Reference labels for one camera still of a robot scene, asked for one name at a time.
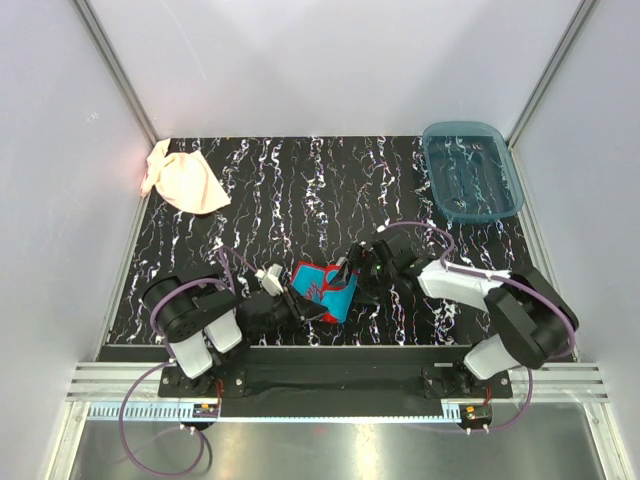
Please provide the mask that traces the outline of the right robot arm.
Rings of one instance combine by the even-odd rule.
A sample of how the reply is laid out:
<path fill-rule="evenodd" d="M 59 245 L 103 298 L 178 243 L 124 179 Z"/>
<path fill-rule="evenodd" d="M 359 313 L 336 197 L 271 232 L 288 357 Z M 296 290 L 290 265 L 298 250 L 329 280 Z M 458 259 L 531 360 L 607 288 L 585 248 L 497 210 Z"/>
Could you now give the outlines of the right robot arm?
<path fill-rule="evenodd" d="M 420 258 L 400 235 L 369 247 L 351 246 L 331 288 L 355 279 L 354 300 L 374 304 L 391 289 L 415 298 L 444 299 L 489 315 L 495 333 L 466 353 L 454 384 L 466 396 L 486 389 L 495 374 L 516 367 L 536 370 L 575 346 L 579 323 L 545 277 L 531 267 L 520 273 L 465 267 L 444 259 Z"/>

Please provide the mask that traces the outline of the pink towel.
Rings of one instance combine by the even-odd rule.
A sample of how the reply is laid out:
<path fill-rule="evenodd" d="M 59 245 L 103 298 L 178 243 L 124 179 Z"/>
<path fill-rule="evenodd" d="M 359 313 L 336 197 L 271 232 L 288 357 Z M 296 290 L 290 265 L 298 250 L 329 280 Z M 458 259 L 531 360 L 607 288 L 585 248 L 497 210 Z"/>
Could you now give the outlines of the pink towel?
<path fill-rule="evenodd" d="M 168 204 L 194 215 L 208 215 L 230 205 L 231 199 L 201 151 L 169 153 L 170 142 L 157 142 L 148 155 L 140 196 L 155 189 Z"/>

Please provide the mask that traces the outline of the blue transparent plastic bin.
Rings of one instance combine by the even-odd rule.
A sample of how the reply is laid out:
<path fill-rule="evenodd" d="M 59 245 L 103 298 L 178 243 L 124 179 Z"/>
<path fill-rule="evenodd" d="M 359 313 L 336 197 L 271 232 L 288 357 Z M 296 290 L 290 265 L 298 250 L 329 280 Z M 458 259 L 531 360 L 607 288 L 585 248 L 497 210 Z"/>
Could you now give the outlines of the blue transparent plastic bin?
<path fill-rule="evenodd" d="M 453 223 L 486 224 L 516 216 L 524 193 L 501 133 L 481 122 L 427 127 L 423 155 L 436 206 Z"/>

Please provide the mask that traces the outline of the aluminium frame rail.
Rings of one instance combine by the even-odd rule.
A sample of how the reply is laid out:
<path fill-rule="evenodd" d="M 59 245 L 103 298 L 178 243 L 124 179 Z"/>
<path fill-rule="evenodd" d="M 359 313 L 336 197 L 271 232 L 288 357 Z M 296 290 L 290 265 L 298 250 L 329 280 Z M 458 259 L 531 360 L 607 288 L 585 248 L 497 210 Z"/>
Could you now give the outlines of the aluminium frame rail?
<path fill-rule="evenodd" d="M 82 363 L 66 394 L 69 403 L 84 402 L 97 420 L 183 423 L 412 423 L 453 424 L 471 407 L 526 404 L 606 403 L 609 398 L 592 364 L 555 363 L 533 374 L 522 369 L 502 373 L 491 386 L 466 397 L 435 397 L 423 377 L 407 384 L 273 385 L 242 371 L 221 386 L 202 383 L 196 397 L 166 395 L 173 371 L 154 370 L 149 363 Z"/>

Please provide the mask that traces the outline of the left connector board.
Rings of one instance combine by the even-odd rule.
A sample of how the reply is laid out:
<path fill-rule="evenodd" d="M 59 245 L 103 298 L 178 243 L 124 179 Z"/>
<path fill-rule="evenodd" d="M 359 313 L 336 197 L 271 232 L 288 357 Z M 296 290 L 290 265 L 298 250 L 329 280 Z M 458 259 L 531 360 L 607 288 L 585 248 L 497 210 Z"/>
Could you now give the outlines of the left connector board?
<path fill-rule="evenodd" d="M 218 418 L 220 405 L 218 403 L 196 403 L 193 406 L 194 418 Z"/>

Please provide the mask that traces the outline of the right connector board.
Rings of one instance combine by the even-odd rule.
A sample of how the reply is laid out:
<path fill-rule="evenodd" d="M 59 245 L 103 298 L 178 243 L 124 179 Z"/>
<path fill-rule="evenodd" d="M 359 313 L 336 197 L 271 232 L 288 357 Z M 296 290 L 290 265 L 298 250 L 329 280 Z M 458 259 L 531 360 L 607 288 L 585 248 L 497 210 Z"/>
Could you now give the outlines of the right connector board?
<path fill-rule="evenodd" d="M 493 409 L 489 404 L 466 405 L 461 413 L 461 424 L 466 428 L 478 429 L 489 426 L 493 419 Z"/>

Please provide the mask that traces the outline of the connector board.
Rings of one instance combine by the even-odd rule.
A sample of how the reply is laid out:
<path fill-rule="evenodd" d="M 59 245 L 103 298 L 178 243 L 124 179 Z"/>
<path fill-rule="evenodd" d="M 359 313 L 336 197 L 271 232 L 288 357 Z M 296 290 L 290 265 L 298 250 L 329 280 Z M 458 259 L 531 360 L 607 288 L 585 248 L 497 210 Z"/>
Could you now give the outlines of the connector board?
<path fill-rule="evenodd" d="M 218 418 L 220 405 L 218 403 L 196 403 L 193 406 L 194 418 Z"/>
<path fill-rule="evenodd" d="M 466 428 L 478 429 L 489 426 L 493 419 L 493 409 L 489 404 L 466 405 L 461 413 L 461 424 Z"/>

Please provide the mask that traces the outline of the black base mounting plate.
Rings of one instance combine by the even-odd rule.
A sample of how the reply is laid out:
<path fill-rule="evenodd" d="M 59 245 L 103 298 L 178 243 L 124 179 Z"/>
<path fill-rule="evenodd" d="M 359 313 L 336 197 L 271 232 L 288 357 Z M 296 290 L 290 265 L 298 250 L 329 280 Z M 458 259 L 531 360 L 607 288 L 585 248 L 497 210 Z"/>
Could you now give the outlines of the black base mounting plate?
<path fill-rule="evenodd" d="M 512 398 L 507 372 L 462 373 L 459 346 L 252 347 L 190 380 L 161 373 L 162 398 L 220 400 L 225 420 L 293 422 L 439 416 L 443 401 Z"/>

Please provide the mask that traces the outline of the red blue patterned towel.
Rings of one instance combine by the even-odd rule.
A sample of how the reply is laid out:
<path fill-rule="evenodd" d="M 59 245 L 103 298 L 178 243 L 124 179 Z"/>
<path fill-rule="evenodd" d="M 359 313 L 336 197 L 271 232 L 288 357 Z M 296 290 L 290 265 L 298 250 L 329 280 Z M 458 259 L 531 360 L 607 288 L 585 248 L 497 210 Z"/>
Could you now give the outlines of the red blue patterned towel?
<path fill-rule="evenodd" d="M 337 265 L 320 267 L 299 262 L 292 276 L 291 285 L 297 293 L 327 310 L 324 323 L 344 323 L 354 299 L 358 275 L 353 273 L 347 283 L 331 285 L 339 270 Z"/>

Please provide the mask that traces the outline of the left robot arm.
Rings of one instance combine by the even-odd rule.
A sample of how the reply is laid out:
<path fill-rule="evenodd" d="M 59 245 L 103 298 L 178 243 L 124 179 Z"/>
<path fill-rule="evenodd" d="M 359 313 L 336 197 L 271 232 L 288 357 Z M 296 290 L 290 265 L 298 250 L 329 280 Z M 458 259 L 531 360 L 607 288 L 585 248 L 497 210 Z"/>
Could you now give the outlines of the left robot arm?
<path fill-rule="evenodd" d="M 187 282 L 178 276 L 164 278 L 146 289 L 142 303 L 170 362 L 181 370 L 181 384 L 196 396 L 214 388 L 213 368 L 237 357 L 257 338 L 322 320 L 329 313 L 291 287 L 276 294 L 262 289 L 244 298 L 217 277 Z"/>

